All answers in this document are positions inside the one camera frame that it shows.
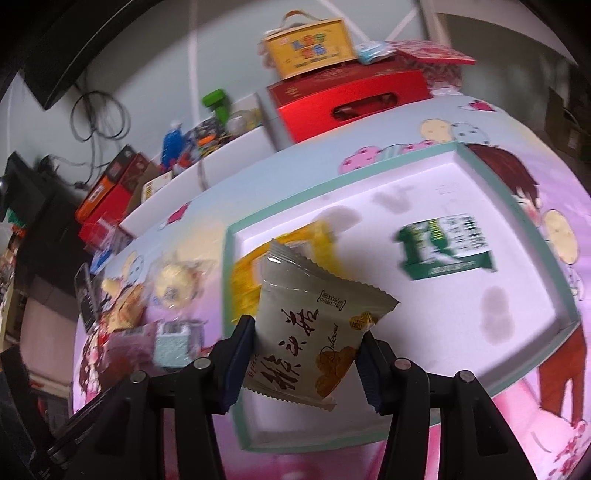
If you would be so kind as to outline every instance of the cartoon tablecloth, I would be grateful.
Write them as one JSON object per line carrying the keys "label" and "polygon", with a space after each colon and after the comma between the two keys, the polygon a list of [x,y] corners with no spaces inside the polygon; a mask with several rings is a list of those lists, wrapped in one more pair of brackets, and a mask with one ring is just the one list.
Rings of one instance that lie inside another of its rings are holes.
{"label": "cartoon tablecloth", "polygon": [[[591,368],[585,331],[591,331],[591,200],[569,168],[528,128],[506,112],[464,95],[404,105],[302,142],[237,173],[180,206],[135,240],[106,267],[123,288],[145,280],[149,265],[165,250],[190,255],[210,245],[219,260],[225,228],[235,221],[337,175],[434,144],[466,144],[509,187],[564,271],[583,323],[539,368],[495,397],[538,478],[565,478],[591,443]],[[381,198],[392,214],[403,199]],[[206,346],[222,336],[220,269],[211,273],[192,315],[207,321]],[[490,302],[484,315],[502,317],[506,306]],[[147,321],[165,313],[148,309]],[[79,325],[74,366],[74,409],[80,409],[129,365],[100,372],[98,332],[86,337]],[[375,479],[384,442],[331,452],[267,455],[241,450],[230,416],[215,416],[217,439],[230,480],[293,478]],[[167,423],[167,435],[173,436]],[[427,479],[437,478],[439,427],[431,429]],[[174,468],[170,476],[173,479]]]}

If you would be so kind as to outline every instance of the white box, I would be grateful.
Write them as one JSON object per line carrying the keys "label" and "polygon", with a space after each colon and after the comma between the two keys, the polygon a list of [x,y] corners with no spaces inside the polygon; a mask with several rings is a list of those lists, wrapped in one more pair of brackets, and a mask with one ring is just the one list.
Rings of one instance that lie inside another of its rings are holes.
{"label": "white box", "polygon": [[[249,95],[232,105],[232,111],[259,107],[258,97]],[[201,192],[246,167],[273,155],[275,149],[263,125],[232,140],[198,161],[146,202],[131,212],[120,227],[135,237],[162,221]]]}

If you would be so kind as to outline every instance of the green snack package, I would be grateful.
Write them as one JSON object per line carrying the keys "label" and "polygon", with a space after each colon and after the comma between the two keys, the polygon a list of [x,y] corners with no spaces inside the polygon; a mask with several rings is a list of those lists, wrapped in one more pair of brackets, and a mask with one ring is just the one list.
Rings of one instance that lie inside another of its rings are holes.
{"label": "green snack package", "polygon": [[404,244],[407,259],[401,266],[413,280],[473,268],[496,271],[486,239],[469,215],[411,223],[395,240]]}

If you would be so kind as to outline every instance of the white tray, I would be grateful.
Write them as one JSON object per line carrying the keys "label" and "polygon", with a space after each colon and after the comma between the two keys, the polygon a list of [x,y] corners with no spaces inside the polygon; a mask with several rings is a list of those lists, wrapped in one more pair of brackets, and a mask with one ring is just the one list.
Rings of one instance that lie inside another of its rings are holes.
{"label": "white tray", "polygon": [[[465,213],[480,226],[497,271],[412,281],[400,269],[405,254],[395,234],[409,223]],[[226,333],[233,328],[233,263],[319,216],[337,230],[337,257],[347,275],[401,302],[374,336],[428,372],[453,376],[469,369],[494,395],[542,363],[580,322],[560,267],[511,192],[466,147],[451,143],[356,170],[230,226],[223,266]],[[356,368],[333,394],[337,406],[326,412],[243,389],[233,408],[242,446],[291,453],[387,437],[391,418],[368,405]]]}

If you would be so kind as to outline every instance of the brown cartoon pants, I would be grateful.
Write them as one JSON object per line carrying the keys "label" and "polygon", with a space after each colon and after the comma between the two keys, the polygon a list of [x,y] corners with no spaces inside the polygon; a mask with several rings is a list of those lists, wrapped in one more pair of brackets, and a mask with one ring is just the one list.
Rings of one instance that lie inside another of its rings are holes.
{"label": "brown cartoon pants", "polygon": [[583,327],[573,334],[555,353],[540,365],[540,407],[560,417],[566,384],[573,383],[573,427],[583,418],[583,390],[587,345]]}

